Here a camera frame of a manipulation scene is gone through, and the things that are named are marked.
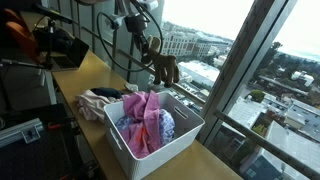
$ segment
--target blue cloth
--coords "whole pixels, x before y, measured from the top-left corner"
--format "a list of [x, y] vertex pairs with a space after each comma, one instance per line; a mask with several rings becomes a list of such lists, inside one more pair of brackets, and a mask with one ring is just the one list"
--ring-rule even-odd
[[[118, 131], [129, 128], [129, 125], [133, 124], [133, 120], [124, 116], [116, 122], [116, 127]], [[174, 137], [174, 120], [171, 114], [165, 109], [160, 109], [159, 111], [159, 134], [160, 134], [160, 142], [161, 147], [170, 143]]]

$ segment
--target metal frame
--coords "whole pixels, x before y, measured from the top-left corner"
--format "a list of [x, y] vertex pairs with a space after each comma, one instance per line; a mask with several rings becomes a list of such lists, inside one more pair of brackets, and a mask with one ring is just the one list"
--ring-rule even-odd
[[222, 125], [213, 113], [216, 110], [226, 112], [234, 104], [238, 98], [235, 94], [244, 83], [244, 77], [252, 75], [250, 71], [255, 70], [252, 64], [260, 63], [295, 3], [296, 0], [254, 2], [202, 110], [201, 116], [206, 125], [200, 131], [199, 140], [205, 146], [212, 142]]

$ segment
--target wooden table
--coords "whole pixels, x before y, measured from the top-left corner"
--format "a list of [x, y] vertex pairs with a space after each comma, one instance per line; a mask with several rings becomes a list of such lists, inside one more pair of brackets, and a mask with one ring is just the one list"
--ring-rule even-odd
[[[28, 13], [22, 15], [25, 21], [35, 17], [34, 15], [28, 16]], [[95, 87], [111, 87], [123, 90], [125, 80], [91, 51], [87, 53], [78, 70], [53, 72], [52, 74], [72, 113], [77, 117], [82, 134], [104, 176], [111, 180], [126, 179], [124, 171], [105, 137], [104, 124], [100, 121], [85, 120], [78, 112], [74, 98], [75, 95]], [[190, 147], [144, 179], [233, 180], [241, 178], [199, 142], [194, 141]]]

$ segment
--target black cable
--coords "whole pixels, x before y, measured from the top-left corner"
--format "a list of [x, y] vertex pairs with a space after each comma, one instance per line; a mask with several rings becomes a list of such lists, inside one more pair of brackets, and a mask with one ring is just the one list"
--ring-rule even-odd
[[7, 74], [8, 74], [9, 69], [10, 69], [10, 66], [7, 66], [6, 70], [4, 71], [2, 80], [5, 80], [5, 78], [7, 77]]
[[139, 3], [139, 6], [150, 16], [150, 18], [152, 19], [152, 21], [155, 23], [155, 25], [157, 26], [157, 29], [159, 31], [159, 36], [160, 36], [160, 48], [159, 48], [159, 53], [157, 55], [157, 57], [160, 55], [161, 51], [162, 51], [162, 47], [163, 47], [163, 36], [162, 36], [162, 31], [161, 28], [158, 24], [158, 22], [154, 19], [154, 17], [152, 16], [152, 14]]
[[[163, 43], [162, 43], [163, 37], [162, 37], [161, 28], [160, 28], [159, 24], [157, 23], [157, 21], [156, 21], [156, 20], [154, 19], [154, 17], [152, 16], [152, 14], [151, 14], [145, 7], [143, 7], [142, 5], [139, 4], [139, 6], [140, 6], [145, 12], [147, 12], [147, 14], [150, 16], [150, 18], [155, 22], [155, 24], [156, 24], [156, 26], [157, 26], [157, 29], [158, 29], [158, 31], [159, 31], [159, 34], [160, 34], [160, 49], [159, 49], [159, 52], [158, 52], [158, 54], [157, 54], [157, 57], [158, 57], [158, 56], [160, 55], [161, 51], [162, 51], [162, 46], [163, 46]], [[102, 43], [102, 46], [103, 46], [104, 50], [107, 52], [109, 58], [111, 59], [111, 61], [112, 61], [113, 63], [115, 63], [118, 67], [120, 67], [121, 69], [123, 69], [123, 70], [125, 70], [125, 71], [129, 71], [129, 72], [141, 72], [141, 71], [146, 70], [147, 68], [151, 67], [152, 64], [153, 64], [152, 62], [151, 62], [148, 66], [143, 67], [143, 68], [138, 69], [138, 70], [127, 69], [127, 68], [121, 66], [120, 64], [118, 64], [118, 63], [113, 59], [113, 57], [111, 56], [111, 54], [110, 54], [110, 52], [108, 51], [107, 47], [105, 46], [105, 43], [104, 43], [104, 41], [103, 41], [103, 38], [102, 38], [102, 35], [101, 35], [101, 32], [100, 32], [100, 25], [99, 25], [99, 17], [100, 17], [100, 15], [105, 16], [109, 21], [111, 21], [111, 23], [112, 23], [112, 19], [111, 19], [107, 14], [105, 14], [105, 13], [103, 13], [103, 12], [99, 12], [99, 13], [98, 13], [98, 16], [97, 16], [97, 29], [98, 29], [99, 39], [100, 39], [100, 41], [101, 41], [101, 43]]]

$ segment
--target city buildings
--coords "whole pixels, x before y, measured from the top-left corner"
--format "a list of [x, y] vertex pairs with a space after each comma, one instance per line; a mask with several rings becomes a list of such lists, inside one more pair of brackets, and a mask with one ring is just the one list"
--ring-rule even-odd
[[212, 55], [213, 48], [225, 54], [231, 43], [223, 39], [205, 35], [202, 32], [189, 30], [171, 23], [164, 23], [162, 53], [175, 56], [204, 57]]

